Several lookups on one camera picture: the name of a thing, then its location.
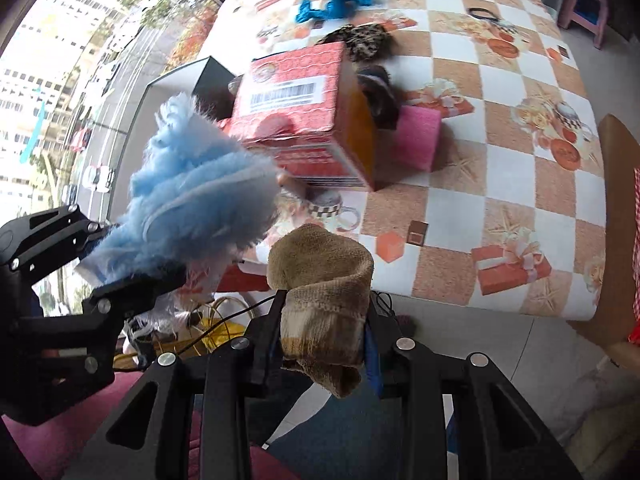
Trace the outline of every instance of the pink stool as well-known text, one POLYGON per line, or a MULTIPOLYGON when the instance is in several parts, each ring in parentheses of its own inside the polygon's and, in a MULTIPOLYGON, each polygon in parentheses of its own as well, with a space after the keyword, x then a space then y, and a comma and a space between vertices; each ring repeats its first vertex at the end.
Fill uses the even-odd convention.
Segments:
POLYGON ((593 32, 596 37, 593 44, 596 48, 602 48, 602 40, 604 38, 604 28, 607 25, 609 17, 609 5, 607 0, 598 0, 600 2, 600 12, 598 14, 597 23, 591 23, 589 20, 580 16, 575 12, 575 4, 578 0, 564 0, 558 16, 558 25, 562 28, 568 28, 571 22, 583 26, 587 30, 593 32))

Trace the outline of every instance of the metal screw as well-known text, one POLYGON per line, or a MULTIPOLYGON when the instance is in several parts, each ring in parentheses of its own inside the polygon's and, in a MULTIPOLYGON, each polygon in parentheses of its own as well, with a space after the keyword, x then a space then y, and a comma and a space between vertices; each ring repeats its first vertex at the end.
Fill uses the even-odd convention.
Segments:
POLYGON ((249 346, 249 343, 249 339, 244 336, 235 337, 231 340, 231 348, 234 350, 244 350, 249 346))
POLYGON ((95 374, 98 371, 98 360, 95 357, 89 356, 84 360, 84 369, 87 373, 95 374))
POLYGON ((107 298, 100 298, 100 300, 98 300, 98 312, 100 312, 100 314, 108 314, 110 310, 111 301, 107 298))
POLYGON ((158 358, 158 364, 160 366, 171 366, 174 363, 175 363, 175 354, 171 352, 165 352, 164 354, 161 354, 160 357, 158 358))
POLYGON ((413 350, 415 348, 415 341, 410 337, 401 337, 396 341, 396 346, 401 350, 413 350))
POLYGON ((479 367, 484 367, 489 364, 489 358, 486 355, 480 354, 480 353, 473 354, 471 356, 470 361, 473 366, 479 366, 479 367))

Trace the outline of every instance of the road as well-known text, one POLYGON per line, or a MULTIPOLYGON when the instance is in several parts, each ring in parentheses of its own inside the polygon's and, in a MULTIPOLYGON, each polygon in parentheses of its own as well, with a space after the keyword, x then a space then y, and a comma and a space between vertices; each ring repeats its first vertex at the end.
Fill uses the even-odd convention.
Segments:
MULTIPOLYGON (((84 152, 81 175, 89 164, 117 167, 145 88, 161 74, 183 30, 184 26, 175 22, 161 30, 144 28, 120 53, 121 64, 110 85, 113 92, 105 99, 95 118, 93 133, 84 152)), ((104 220, 109 199, 109 193, 78 185, 78 205, 88 218, 104 220)))

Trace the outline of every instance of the cardboard box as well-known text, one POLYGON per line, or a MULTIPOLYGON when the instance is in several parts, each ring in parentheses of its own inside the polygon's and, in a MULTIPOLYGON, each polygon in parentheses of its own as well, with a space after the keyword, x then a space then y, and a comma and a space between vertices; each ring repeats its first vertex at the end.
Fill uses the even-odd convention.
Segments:
POLYGON ((311 186, 372 189, 374 124, 343 43, 254 61, 229 133, 311 186))
MULTIPOLYGON (((498 260, 504 254, 504 248, 500 245, 489 245, 471 249, 471 258, 478 266, 485 260, 498 260)), ((530 273, 518 264, 500 264, 489 269, 478 269, 478 281, 480 292, 483 296, 495 294, 509 288, 526 285, 540 278, 546 278, 551 274, 551 264, 546 257, 535 265, 534 272, 530 273)))

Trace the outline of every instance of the blue cloth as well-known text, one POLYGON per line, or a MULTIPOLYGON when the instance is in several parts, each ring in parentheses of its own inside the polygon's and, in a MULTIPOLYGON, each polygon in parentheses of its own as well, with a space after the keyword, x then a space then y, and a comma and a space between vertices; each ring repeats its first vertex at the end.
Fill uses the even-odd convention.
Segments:
POLYGON ((302 0, 296 15, 297 23, 304 23, 315 18, 316 20, 338 20, 353 16, 357 6, 373 5, 373 0, 331 0, 326 8, 312 9, 311 0, 302 0))

